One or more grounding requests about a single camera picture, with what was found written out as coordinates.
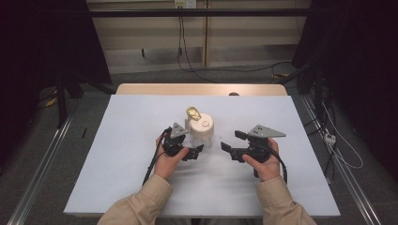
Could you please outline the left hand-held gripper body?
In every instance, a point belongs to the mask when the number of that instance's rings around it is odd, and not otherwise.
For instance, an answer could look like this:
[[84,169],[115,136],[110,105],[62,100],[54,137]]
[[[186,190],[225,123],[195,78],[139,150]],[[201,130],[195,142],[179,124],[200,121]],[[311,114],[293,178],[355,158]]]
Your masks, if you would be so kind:
[[162,144],[165,154],[169,157],[177,155],[184,148],[182,143],[188,133],[189,131],[178,123],[168,127]]

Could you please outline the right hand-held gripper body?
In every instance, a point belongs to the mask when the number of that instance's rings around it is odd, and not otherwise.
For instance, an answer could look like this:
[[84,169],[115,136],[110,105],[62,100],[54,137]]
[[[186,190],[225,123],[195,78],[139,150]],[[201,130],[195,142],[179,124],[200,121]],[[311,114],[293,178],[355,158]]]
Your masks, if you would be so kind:
[[249,146],[247,148],[232,147],[232,154],[230,155],[231,159],[236,160],[239,163],[243,163],[244,160],[242,159],[242,156],[249,155],[260,163],[263,163],[267,161],[271,156],[274,156],[281,163],[283,168],[283,178],[286,178],[286,166],[283,160],[280,158],[279,154],[270,147],[268,141],[269,138],[285,137],[285,134],[261,125],[255,126],[246,134],[248,135],[248,139],[244,141],[248,141]]

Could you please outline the person's left hand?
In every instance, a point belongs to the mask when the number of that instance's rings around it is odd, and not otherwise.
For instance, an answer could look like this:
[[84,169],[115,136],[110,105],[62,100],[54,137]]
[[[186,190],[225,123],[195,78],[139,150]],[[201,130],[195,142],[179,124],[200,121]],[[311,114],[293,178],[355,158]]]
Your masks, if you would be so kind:
[[183,147],[178,154],[170,157],[164,153],[164,149],[161,145],[161,137],[156,140],[156,145],[158,147],[158,152],[155,157],[154,174],[164,180],[168,180],[175,171],[177,164],[189,153],[189,148]]

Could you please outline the person's right hand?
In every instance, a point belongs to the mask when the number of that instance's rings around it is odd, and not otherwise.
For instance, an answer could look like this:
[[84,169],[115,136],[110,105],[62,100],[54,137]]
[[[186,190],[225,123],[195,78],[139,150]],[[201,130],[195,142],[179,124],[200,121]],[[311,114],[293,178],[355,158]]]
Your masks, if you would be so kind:
[[271,156],[263,163],[260,163],[249,155],[243,155],[242,159],[257,171],[261,182],[280,176],[280,162],[274,156]]

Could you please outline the white table mat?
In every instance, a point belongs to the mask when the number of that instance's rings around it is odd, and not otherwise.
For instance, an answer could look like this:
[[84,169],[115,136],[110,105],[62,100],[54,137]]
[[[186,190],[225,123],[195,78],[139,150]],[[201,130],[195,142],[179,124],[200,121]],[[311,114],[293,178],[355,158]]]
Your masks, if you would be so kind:
[[235,137],[257,125],[283,133],[278,139],[287,185],[313,217],[340,211],[289,96],[143,96],[111,97],[65,211],[99,216],[114,202],[138,191],[156,149],[156,140],[173,123],[182,124],[193,106],[215,121],[210,148],[196,160],[182,161],[170,182],[174,192],[162,210],[165,218],[258,218],[262,207],[257,179],[246,163],[221,149],[248,144]]

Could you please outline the wooden table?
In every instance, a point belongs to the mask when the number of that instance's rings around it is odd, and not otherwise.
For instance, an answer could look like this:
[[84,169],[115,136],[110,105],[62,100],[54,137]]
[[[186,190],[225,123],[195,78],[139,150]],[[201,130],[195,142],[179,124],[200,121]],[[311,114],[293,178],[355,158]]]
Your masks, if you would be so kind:
[[122,83],[118,95],[201,95],[228,96],[237,92],[240,96],[286,96],[280,84],[235,83]]

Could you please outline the black metal stand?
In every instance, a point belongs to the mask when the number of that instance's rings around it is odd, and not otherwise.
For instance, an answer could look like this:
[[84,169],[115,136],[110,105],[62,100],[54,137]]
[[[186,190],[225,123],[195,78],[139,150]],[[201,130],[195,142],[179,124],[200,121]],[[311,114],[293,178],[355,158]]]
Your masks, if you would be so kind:
[[58,103],[58,128],[61,128],[66,123],[68,117],[65,91],[68,91],[72,98],[81,98],[84,95],[84,91],[80,86],[81,83],[87,83],[107,95],[114,95],[116,93],[114,88],[107,87],[105,84],[86,78],[83,74],[76,71],[59,71],[56,75],[55,83],[56,99]]
[[322,106],[322,76],[317,63],[308,62],[295,72],[282,78],[278,84],[285,85],[295,80],[300,94],[308,94],[314,88],[314,109],[315,115],[321,117],[324,113]]

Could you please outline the black curtain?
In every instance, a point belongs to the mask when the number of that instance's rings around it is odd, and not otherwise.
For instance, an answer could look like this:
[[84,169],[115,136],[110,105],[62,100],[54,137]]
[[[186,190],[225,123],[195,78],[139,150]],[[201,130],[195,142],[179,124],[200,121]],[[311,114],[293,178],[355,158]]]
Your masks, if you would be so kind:
[[0,0],[0,167],[22,140],[40,91],[109,83],[86,0]]
[[398,181],[398,0],[311,0],[293,65],[318,69],[370,152]]

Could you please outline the black horizontal bar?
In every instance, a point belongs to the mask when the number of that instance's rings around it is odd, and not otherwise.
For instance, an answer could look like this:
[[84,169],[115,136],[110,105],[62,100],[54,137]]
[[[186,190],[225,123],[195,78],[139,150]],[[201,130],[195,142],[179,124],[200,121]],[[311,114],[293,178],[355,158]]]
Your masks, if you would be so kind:
[[97,9],[89,11],[91,17],[295,17],[308,16],[314,11],[308,8],[271,8],[271,9]]

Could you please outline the aluminium floor rail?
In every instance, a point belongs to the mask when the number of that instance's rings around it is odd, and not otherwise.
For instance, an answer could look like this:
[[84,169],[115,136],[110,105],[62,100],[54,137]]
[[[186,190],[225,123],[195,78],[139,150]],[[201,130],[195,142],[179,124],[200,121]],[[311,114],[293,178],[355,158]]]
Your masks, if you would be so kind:
[[43,185],[43,182],[51,169],[57,152],[69,131],[73,116],[67,117],[66,121],[58,128],[54,137],[47,148],[43,159],[41,160],[33,178],[29,182],[22,198],[15,207],[7,225],[24,225],[29,212],[38,196],[38,193]]
[[331,144],[325,139],[325,135],[329,131],[326,127],[321,125],[321,122],[316,116],[313,102],[308,97],[301,96],[300,98],[308,114],[311,116],[312,124],[314,124],[317,133],[319,134],[323,143],[326,145],[330,158],[333,160],[334,168],[342,176],[349,193],[351,194],[356,206],[359,208],[359,211],[365,220],[365,223],[367,225],[381,225],[381,221],[376,214],[376,211],[369,198],[366,196],[365,192],[360,186],[360,183],[352,173],[353,167],[348,165],[337,145]]

